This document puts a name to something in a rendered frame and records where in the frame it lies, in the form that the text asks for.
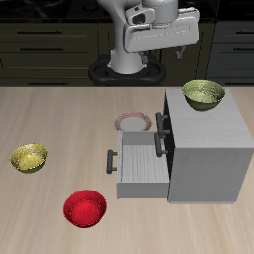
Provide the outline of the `green bowl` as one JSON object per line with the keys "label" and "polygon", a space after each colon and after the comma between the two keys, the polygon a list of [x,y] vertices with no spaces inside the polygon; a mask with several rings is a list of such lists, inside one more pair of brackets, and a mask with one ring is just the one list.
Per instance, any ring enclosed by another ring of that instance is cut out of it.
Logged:
{"label": "green bowl", "polygon": [[201,112],[215,108],[225,97],[223,87],[209,80],[189,81],[183,86],[182,93],[187,104]]}

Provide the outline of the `white cabinet drawer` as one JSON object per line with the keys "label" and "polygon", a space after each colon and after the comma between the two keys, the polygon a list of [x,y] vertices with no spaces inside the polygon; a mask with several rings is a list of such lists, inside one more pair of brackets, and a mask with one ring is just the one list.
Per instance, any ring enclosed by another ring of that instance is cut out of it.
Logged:
{"label": "white cabinet drawer", "polygon": [[166,198],[169,172],[166,155],[156,155],[152,131],[119,131],[118,151],[107,152],[106,173],[117,172],[117,198]]}

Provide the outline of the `red bowl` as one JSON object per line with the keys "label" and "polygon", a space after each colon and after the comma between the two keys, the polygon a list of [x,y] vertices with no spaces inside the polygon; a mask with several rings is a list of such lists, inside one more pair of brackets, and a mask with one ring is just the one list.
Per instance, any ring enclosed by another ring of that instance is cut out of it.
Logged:
{"label": "red bowl", "polygon": [[95,190],[80,190],[64,203],[63,215],[67,221],[79,228],[95,226],[107,209],[106,199]]}

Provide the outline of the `pink rimmed white plate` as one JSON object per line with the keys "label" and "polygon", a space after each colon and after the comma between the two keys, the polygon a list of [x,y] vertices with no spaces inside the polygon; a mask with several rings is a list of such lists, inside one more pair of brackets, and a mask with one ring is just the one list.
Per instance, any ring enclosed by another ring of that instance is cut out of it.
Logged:
{"label": "pink rimmed white plate", "polygon": [[148,131],[151,126],[151,119],[141,112],[123,113],[114,122],[117,131]]}

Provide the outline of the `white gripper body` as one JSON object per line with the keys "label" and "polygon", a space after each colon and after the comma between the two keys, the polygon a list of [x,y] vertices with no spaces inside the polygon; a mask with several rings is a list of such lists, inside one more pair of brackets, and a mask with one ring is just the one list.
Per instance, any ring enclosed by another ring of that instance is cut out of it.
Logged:
{"label": "white gripper body", "polygon": [[179,10],[178,18],[166,27],[152,24],[125,25],[124,48],[128,53],[196,44],[200,13],[194,7]]}

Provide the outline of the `white cabinet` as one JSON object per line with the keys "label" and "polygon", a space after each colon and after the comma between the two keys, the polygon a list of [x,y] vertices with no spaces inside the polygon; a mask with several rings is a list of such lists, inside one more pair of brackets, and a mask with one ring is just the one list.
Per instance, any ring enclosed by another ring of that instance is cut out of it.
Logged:
{"label": "white cabinet", "polygon": [[179,89],[167,89],[156,123],[156,155],[168,159],[168,202],[236,202],[254,140],[229,91],[215,108],[200,112]]}

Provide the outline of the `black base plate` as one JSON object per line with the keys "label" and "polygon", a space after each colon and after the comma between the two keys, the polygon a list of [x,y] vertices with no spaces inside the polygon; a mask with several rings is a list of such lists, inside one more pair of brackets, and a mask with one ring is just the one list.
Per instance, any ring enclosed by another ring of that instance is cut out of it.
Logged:
{"label": "black base plate", "polygon": [[88,71],[95,86],[100,87],[147,87],[159,86],[166,77],[165,67],[152,54],[145,54],[146,67],[134,74],[120,74],[108,67],[110,54],[102,54]]}

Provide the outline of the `yellow bowl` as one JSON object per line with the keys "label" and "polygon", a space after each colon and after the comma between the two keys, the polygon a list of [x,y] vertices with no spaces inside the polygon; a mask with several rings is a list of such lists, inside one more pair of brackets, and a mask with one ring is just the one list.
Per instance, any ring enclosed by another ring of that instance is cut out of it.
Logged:
{"label": "yellow bowl", "polygon": [[33,173],[39,170],[48,156],[47,149],[40,144],[26,144],[17,148],[10,156],[10,164],[22,173]]}

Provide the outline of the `dark kitchen cupboards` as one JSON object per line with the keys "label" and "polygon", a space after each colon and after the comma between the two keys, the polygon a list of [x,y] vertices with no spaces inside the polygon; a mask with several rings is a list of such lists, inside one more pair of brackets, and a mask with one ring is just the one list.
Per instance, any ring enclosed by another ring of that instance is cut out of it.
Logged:
{"label": "dark kitchen cupboards", "polygon": [[[254,28],[236,22],[217,25],[205,16],[215,0],[178,0],[179,8],[200,13],[199,40],[186,45],[177,60],[177,47],[144,51],[166,69],[159,86],[182,86],[204,79],[214,37],[231,36],[227,61],[237,65],[222,83],[254,85]],[[0,86],[93,86],[89,67],[115,47],[109,13],[97,0],[0,0]]]}

